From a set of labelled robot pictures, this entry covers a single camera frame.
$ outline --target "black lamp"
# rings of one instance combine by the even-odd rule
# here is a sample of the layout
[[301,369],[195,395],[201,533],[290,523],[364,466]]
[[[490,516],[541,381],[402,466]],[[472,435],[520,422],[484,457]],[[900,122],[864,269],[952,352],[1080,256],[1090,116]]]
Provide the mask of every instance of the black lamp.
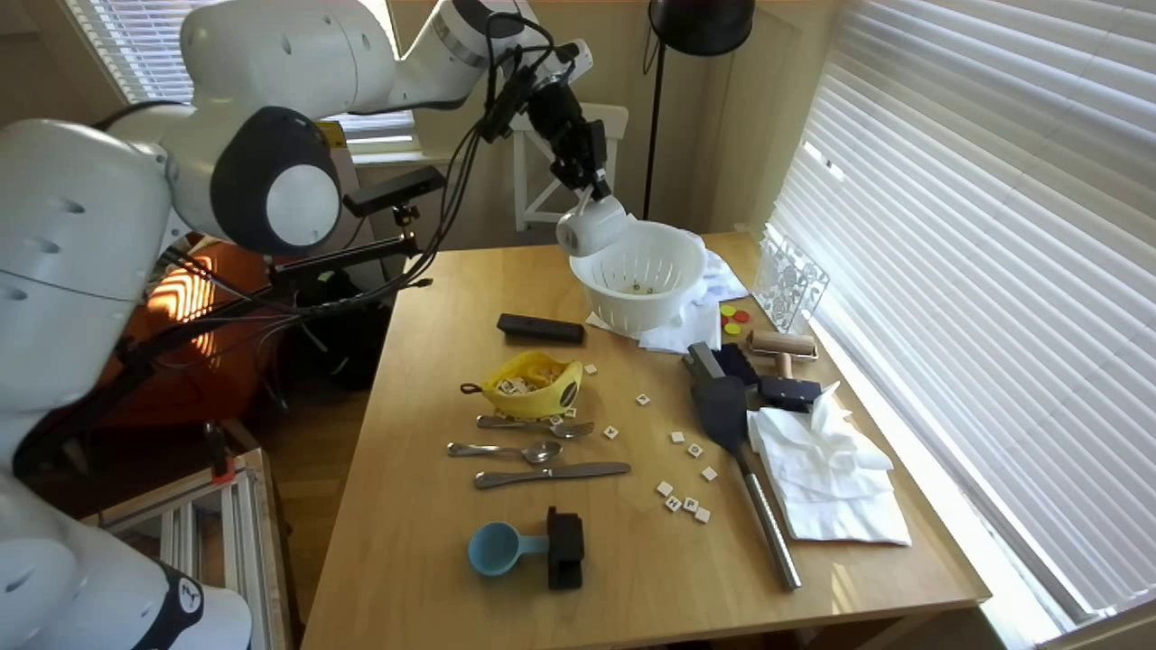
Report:
[[658,37],[658,73],[653,73],[653,103],[649,103],[644,215],[649,215],[664,45],[675,45],[692,59],[716,59],[716,55],[736,49],[750,37],[755,0],[649,0],[647,15]]

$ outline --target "white bowl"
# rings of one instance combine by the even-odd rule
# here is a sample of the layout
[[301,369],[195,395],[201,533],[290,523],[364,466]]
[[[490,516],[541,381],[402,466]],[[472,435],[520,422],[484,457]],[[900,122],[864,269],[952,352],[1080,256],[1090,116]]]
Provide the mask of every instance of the white bowl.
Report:
[[705,243],[681,226],[634,221],[615,245],[569,256],[569,269],[598,321],[639,334],[680,321],[681,301],[705,273]]

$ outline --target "window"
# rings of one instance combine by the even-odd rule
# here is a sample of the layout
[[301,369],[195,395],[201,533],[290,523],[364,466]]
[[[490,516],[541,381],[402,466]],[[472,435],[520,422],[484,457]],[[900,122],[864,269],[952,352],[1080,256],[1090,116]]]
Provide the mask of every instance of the window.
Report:
[[[66,0],[126,102],[192,102],[180,23],[220,0]],[[410,154],[410,110],[335,116],[357,161]]]
[[1156,592],[1152,42],[1152,0],[854,0],[774,214],[1074,624]]

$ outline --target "small cup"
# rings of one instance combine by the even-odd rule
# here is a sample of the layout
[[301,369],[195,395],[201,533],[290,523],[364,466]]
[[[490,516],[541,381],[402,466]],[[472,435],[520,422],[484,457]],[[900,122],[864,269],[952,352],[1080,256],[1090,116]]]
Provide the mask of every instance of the small cup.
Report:
[[517,528],[494,519],[468,533],[468,568],[484,579],[502,579],[520,556],[541,556],[544,538],[520,533]]

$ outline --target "wooden table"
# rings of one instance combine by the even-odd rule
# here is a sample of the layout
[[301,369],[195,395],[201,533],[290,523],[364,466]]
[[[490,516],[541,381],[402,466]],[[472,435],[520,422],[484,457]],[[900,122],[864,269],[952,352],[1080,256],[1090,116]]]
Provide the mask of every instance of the wooden table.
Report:
[[[750,239],[718,236],[706,245],[750,279]],[[539,441],[476,429],[472,414],[486,404],[457,395],[457,381],[484,379],[517,352],[494,328],[498,313],[582,321],[590,302],[555,245],[445,254],[429,279],[429,289],[396,301],[304,645],[649,645],[926,616],[985,597],[901,469],[893,480],[912,544],[794,540],[804,586],[781,592],[733,462],[698,429],[680,357],[647,352],[598,328],[590,328],[585,346],[535,350],[596,364],[582,389],[582,419],[591,419],[596,433],[564,454],[623,457],[632,474],[472,491],[476,469],[520,466],[446,457],[446,441]],[[673,445],[673,429],[699,441],[705,457]],[[722,478],[706,482],[698,478],[699,466]],[[659,509],[658,480],[705,502],[710,519]],[[544,531],[549,506],[585,523],[582,588],[549,592],[544,561],[522,561],[498,582],[466,568],[468,531],[509,519],[535,533]]]

